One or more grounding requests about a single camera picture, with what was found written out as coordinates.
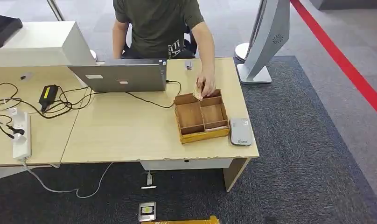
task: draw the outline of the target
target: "floor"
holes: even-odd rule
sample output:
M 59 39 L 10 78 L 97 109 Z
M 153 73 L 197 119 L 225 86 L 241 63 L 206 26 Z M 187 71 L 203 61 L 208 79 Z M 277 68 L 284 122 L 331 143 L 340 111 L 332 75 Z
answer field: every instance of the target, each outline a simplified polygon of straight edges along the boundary
M 199 0 L 216 45 L 216 56 L 233 56 L 248 41 L 259 0 Z M 377 91 L 377 9 L 316 10 L 301 0 L 335 44 Z M 111 57 L 112 1 L 57 0 L 76 20 L 90 48 Z M 54 21 L 46 0 L 0 0 L 0 14 L 23 21 Z M 295 9 L 290 39 L 277 55 L 296 56 L 338 132 L 377 196 L 377 113 L 319 44 Z
M 242 92 L 260 157 L 250 161 L 230 193 L 222 169 L 154 172 L 155 189 L 142 190 L 138 162 L 112 164 L 99 192 L 47 192 L 28 172 L 0 179 L 0 224 L 137 223 L 138 204 L 156 201 L 157 220 L 206 219 L 222 224 L 377 224 L 377 205 L 295 56 L 275 56 L 273 82 Z M 92 193 L 108 164 L 36 168 L 52 189 Z

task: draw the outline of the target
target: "laptop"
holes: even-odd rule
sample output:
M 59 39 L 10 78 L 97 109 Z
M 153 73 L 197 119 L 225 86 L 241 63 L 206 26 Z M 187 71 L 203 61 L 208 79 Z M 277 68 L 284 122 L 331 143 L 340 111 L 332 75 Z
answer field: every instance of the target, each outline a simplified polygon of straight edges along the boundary
M 165 59 L 114 59 L 68 67 L 95 92 L 165 91 Z

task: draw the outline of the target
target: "red tape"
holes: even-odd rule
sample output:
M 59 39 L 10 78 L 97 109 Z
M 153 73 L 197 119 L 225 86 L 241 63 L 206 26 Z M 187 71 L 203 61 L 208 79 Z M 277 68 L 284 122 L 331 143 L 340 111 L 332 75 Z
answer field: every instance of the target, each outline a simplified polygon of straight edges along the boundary
M 345 75 L 351 80 L 353 85 L 364 96 L 367 102 L 377 112 L 377 92 L 371 87 L 366 79 L 360 74 L 360 72 L 352 65 L 352 63 L 346 58 L 346 56 L 338 49 L 333 43 L 330 37 L 322 29 L 318 22 L 311 16 L 311 14 L 305 9 L 299 0 L 290 0 L 298 14 L 304 20 L 304 22 L 311 29 L 312 33 L 316 36 L 319 42 L 323 45 L 324 49 L 333 58 L 335 63 L 341 68 Z

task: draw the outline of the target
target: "dark carpet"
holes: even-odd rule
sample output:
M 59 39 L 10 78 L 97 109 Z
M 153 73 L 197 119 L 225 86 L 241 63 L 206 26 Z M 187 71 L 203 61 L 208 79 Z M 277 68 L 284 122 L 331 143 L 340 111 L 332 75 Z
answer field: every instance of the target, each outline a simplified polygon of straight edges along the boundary
M 242 87 L 260 158 L 230 193 L 221 169 L 159 171 L 141 190 L 139 163 L 113 164 L 88 199 L 47 192 L 28 172 L 0 179 L 0 224 L 137 223 L 138 205 L 157 202 L 158 220 L 223 224 L 377 224 L 377 199 L 293 56 L 269 64 L 273 83 Z M 92 193 L 108 164 L 34 171 L 54 189 Z

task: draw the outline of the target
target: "power strip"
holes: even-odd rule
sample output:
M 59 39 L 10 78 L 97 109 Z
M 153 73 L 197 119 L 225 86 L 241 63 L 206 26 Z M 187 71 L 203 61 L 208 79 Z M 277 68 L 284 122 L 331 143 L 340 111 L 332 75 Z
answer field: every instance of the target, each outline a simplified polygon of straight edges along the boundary
M 23 135 L 19 133 L 14 134 L 13 159 L 22 160 L 28 158 L 32 154 L 30 140 L 30 115 L 26 112 L 18 110 L 17 108 L 10 108 L 8 111 L 13 118 L 13 127 L 15 129 L 22 129 L 25 131 Z

